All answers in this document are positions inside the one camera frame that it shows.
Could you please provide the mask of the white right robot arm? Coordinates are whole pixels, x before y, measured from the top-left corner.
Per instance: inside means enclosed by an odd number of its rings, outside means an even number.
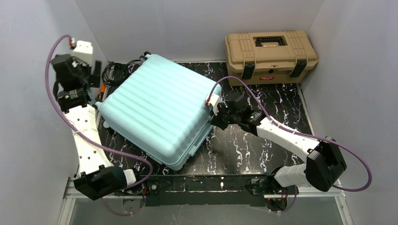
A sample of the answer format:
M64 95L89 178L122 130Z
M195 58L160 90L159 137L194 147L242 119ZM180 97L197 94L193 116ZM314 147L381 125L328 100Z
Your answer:
M303 161L299 165L278 167L265 178L248 182L246 187L254 195L276 193L294 185L327 192L347 168L340 149L330 144L330 138L321 141L300 136L283 124L275 124L264 112L252 109L240 95L223 103L219 95L209 94L205 105L211 109L212 125L222 130L231 124L238 125L245 132L289 150Z

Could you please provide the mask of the light blue suitcase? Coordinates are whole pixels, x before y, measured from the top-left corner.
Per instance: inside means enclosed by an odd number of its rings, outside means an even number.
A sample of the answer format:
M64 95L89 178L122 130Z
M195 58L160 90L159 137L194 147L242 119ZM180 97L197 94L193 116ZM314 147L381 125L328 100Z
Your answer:
M157 54L105 100L97 102L106 124L171 170L181 170L212 130L209 93L221 85Z

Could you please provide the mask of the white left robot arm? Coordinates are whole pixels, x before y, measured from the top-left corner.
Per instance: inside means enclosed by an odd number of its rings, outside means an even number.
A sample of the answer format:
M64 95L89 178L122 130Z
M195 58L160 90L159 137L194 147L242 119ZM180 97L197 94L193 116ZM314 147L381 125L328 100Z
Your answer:
M61 115L72 125L76 144L79 160L79 172L73 180L76 190L97 200L134 184L137 181L134 171L114 166L102 148L89 93L91 67L70 54L57 54L50 63L56 75L53 94Z

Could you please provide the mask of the tan plastic toolbox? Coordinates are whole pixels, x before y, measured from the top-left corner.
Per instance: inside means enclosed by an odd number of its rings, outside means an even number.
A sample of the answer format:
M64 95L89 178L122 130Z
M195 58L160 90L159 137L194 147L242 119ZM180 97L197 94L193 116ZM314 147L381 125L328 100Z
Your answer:
M230 86L299 83L318 63L303 30L233 33L225 45Z

